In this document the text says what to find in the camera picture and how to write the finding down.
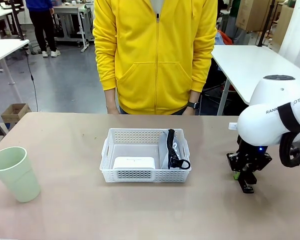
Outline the person right hand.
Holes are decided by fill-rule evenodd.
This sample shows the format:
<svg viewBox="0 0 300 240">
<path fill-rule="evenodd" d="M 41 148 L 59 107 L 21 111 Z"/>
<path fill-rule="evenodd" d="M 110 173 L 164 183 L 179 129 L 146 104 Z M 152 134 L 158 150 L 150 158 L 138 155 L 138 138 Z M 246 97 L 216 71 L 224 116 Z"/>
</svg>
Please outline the person right hand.
<svg viewBox="0 0 300 240">
<path fill-rule="evenodd" d="M 114 99 L 106 100 L 107 113 L 112 115 L 120 114 L 120 111 L 117 109 L 117 105 Z"/>
</svg>

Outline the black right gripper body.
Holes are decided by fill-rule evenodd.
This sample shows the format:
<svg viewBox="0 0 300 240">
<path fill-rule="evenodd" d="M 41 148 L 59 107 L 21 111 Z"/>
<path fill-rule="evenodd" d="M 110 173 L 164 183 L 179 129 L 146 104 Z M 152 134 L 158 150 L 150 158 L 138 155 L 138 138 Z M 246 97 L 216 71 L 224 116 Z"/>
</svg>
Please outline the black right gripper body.
<svg viewBox="0 0 300 240">
<path fill-rule="evenodd" d="M 261 145 L 251 145 L 245 142 L 240 136 L 237 138 L 238 143 L 238 150 L 236 153 L 239 155 L 240 158 L 244 158 L 246 160 L 261 160 L 267 150 L 267 146 Z"/>
</svg>

